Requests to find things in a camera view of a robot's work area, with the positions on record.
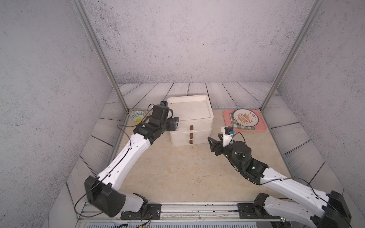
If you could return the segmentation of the white drawer cabinet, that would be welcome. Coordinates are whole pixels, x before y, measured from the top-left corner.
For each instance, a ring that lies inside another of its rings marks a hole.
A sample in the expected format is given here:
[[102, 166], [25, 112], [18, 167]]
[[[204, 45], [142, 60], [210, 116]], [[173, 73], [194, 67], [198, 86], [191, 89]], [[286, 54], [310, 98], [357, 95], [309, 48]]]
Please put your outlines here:
[[208, 142], [213, 126], [213, 110], [207, 95], [170, 97], [168, 107], [179, 118], [179, 130], [170, 132], [173, 146]]

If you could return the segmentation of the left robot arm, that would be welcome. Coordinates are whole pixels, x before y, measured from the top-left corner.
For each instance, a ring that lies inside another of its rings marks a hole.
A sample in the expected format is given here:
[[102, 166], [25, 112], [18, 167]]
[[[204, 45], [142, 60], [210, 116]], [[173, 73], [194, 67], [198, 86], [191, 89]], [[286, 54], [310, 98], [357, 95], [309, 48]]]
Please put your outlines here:
[[178, 130], [178, 117], [165, 121], [151, 118], [148, 123], [139, 123], [120, 154], [97, 177], [89, 176], [85, 180], [87, 201], [109, 217], [120, 211], [139, 212], [146, 199], [137, 194], [122, 194], [118, 190], [139, 157], [155, 140], [166, 131]]

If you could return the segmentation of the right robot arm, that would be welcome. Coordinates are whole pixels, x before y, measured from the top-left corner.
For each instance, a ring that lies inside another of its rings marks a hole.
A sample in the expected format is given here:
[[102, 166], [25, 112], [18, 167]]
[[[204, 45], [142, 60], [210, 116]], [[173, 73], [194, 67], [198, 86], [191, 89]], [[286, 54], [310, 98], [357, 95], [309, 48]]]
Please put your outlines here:
[[265, 214], [302, 223], [310, 228], [350, 228], [351, 213], [340, 193], [314, 189], [302, 178], [289, 178], [252, 157], [246, 141], [234, 140], [235, 134], [219, 134], [219, 140], [208, 137], [211, 152], [223, 155], [246, 180], [279, 192], [290, 201], [259, 194], [253, 207], [257, 217]]

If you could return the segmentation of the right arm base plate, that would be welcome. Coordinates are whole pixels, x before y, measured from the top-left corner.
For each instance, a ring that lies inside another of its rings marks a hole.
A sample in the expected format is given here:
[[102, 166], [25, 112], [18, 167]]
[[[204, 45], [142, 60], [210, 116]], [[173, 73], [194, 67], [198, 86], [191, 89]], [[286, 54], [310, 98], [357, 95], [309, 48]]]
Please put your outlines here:
[[240, 219], [280, 219], [267, 213], [262, 206], [254, 206], [253, 203], [238, 203], [237, 207], [235, 212], [239, 214]]

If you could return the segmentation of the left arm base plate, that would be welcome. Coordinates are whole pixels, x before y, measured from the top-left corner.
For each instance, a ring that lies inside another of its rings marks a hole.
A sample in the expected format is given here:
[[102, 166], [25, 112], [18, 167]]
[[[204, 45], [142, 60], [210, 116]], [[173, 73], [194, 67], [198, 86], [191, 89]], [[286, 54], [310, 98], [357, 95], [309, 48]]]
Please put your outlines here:
[[160, 220], [162, 205], [160, 203], [147, 203], [139, 212], [122, 212], [121, 220]]

